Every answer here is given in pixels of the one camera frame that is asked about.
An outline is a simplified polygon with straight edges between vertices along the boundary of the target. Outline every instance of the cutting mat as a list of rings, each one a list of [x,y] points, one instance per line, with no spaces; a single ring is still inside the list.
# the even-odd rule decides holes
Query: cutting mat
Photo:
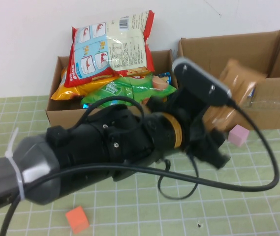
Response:
[[[0,98],[0,157],[15,127],[20,129],[16,143],[46,130],[47,100],[47,96]],[[264,134],[280,164],[280,130]],[[266,184],[272,179],[268,156],[253,132],[243,147],[225,142],[220,150],[228,153],[231,160],[219,171],[198,163],[201,177],[243,185]],[[173,171],[193,174],[182,153],[168,158]],[[163,164],[155,166],[164,168]],[[46,206],[23,201],[8,235],[69,236],[71,231],[64,214],[77,206],[84,208],[91,224],[79,234],[85,236],[280,235],[280,183],[262,193],[200,186],[192,197],[177,202],[161,196],[156,183],[155,176],[136,174],[118,183],[105,180]],[[192,185],[164,179],[162,187],[166,193],[179,196],[188,193]],[[0,226],[7,208],[0,209]]]

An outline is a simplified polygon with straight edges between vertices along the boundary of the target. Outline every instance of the white wall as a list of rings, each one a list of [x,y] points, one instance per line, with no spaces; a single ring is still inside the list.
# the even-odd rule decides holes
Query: white wall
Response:
[[[181,37],[280,29],[280,0],[0,0],[0,97],[47,95],[71,26],[148,9],[152,51],[175,50]]]

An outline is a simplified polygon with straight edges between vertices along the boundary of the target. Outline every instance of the yellow snack bag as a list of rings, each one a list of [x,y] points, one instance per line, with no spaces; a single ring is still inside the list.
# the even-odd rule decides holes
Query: yellow snack bag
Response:
[[[55,91],[55,93],[51,96],[51,99],[53,100],[69,100],[74,97],[84,97],[90,92],[100,89],[104,85],[118,78],[118,76],[116,76],[116,77],[110,77],[110,78],[105,78],[100,80],[93,80],[87,84],[67,88],[64,86],[66,71],[67,71],[67,67],[64,68],[61,72],[61,83],[57,91]]]

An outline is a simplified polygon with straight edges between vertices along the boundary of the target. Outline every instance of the black cable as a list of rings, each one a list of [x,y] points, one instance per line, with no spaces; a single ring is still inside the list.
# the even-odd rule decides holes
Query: black cable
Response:
[[[81,125],[82,123],[86,122],[87,121],[87,118],[89,116],[89,114],[94,110],[96,109],[97,107],[101,106],[102,104],[106,103],[106,102],[110,102],[110,101],[124,101],[124,102],[129,102],[131,103],[133,106],[135,106],[141,113],[141,118],[140,118],[140,121],[139,123],[133,127],[132,129],[128,129],[128,130],[119,130],[118,132],[115,132],[115,133],[112,133],[111,135],[114,135],[114,134],[123,134],[123,133],[129,133],[129,132],[132,132],[136,129],[138,129],[139,127],[142,126],[143,124],[143,119],[144,119],[144,111],[143,111],[143,108],[142,106],[140,105],[140,103],[134,101],[132,98],[129,98],[129,97],[124,97],[124,96],[112,96],[112,97],[106,97],[106,98],[103,98],[95,103],[93,103],[92,105],[90,105],[88,107],[88,109],[84,112],[84,114],[82,115],[82,117],[78,120],[78,122],[72,127],[69,129],[69,131],[73,131],[74,129],[76,129],[79,125]]]
[[[115,171],[141,172],[141,173],[146,173],[146,174],[151,174],[151,175],[158,175],[158,176],[162,176],[162,177],[174,178],[177,180],[183,180],[183,181],[196,183],[196,184],[202,184],[202,185],[206,185],[206,186],[210,186],[210,187],[221,188],[221,189],[226,189],[226,190],[233,190],[233,191],[240,191],[240,192],[260,192],[260,191],[266,191],[266,190],[274,188],[280,180],[280,172],[279,172],[279,167],[278,167],[277,161],[275,159],[275,156],[274,156],[268,142],[264,138],[263,134],[260,132],[259,128],[254,124],[252,119],[234,101],[230,100],[228,105],[230,107],[235,108],[242,116],[244,116],[244,118],[248,121],[248,123],[257,132],[259,138],[261,139],[262,143],[264,144],[264,146],[269,154],[269,157],[271,159],[271,163],[273,165],[273,170],[274,170],[274,178],[270,183],[268,183],[266,185],[261,185],[261,186],[233,185],[233,184],[229,184],[229,183],[221,183],[221,182],[203,179],[203,178],[199,178],[199,177],[193,177],[193,176],[183,175],[180,173],[155,169],[155,168],[151,168],[151,167],[139,167],[136,165],[129,165],[129,164],[127,165],[127,164],[101,163],[101,164],[89,164],[89,165],[76,166],[76,167],[72,167],[69,169],[61,170],[60,172],[55,173],[55,174],[43,176],[43,177],[35,180],[34,182],[28,184],[25,187],[25,193],[29,192],[30,190],[36,188],[37,186],[39,186],[39,185],[43,184],[44,182],[47,182],[53,178],[81,173],[81,172],[100,171],[100,170],[102,170],[102,171],[103,170],[108,170],[108,171],[115,170]],[[11,204],[11,206],[5,216],[5,219],[3,221],[3,225],[2,225],[1,231],[0,231],[0,236],[6,235],[9,223],[11,222],[14,211],[16,210],[17,205],[19,204],[20,200],[21,200],[20,195],[19,194],[16,195],[16,197],[14,198],[14,201]]]
[[[194,161],[194,157],[190,157],[190,160],[191,160],[191,162],[192,162],[192,165],[193,165],[193,168],[194,168],[194,171],[195,171],[195,175],[196,175],[197,177],[199,177],[199,171],[198,171],[198,167],[197,167],[197,165],[196,165],[196,163],[195,163],[195,161]],[[170,166],[171,166],[171,165],[170,165],[170,161],[167,160],[167,159],[164,159],[163,162],[165,162],[165,166],[166,166],[165,171],[169,171],[169,170],[170,170]],[[161,195],[163,195],[165,198],[170,199],[170,200],[183,200],[183,199],[187,199],[187,198],[191,197],[192,194],[194,194],[195,190],[196,190],[197,187],[198,187],[198,184],[196,183],[196,184],[194,185],[193,189],[191,190],[191,192],[189,192],[187,195],[185,195],[185,196],[183,196],[183,197],[171,197],[171,196],[165,194],[165,193],[161,190],[160,185],[161,185],[161,181],[163,180],[163,178],[164,178],[163,176],[159,177],[158,182],[157,182],[157,188],[158,188],[159,192],[161,193]]]

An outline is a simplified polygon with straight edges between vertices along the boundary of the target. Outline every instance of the foam block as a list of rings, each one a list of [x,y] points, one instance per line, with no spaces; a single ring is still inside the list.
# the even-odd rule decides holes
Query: foam block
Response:
[[[249,135],[249,130],[237,124],[229,132],[228,141],[240,147],[247,140],[248,135]]]
[[[67,212],[65,216],[74,234],[78,234],[90,226],[81,206]]]

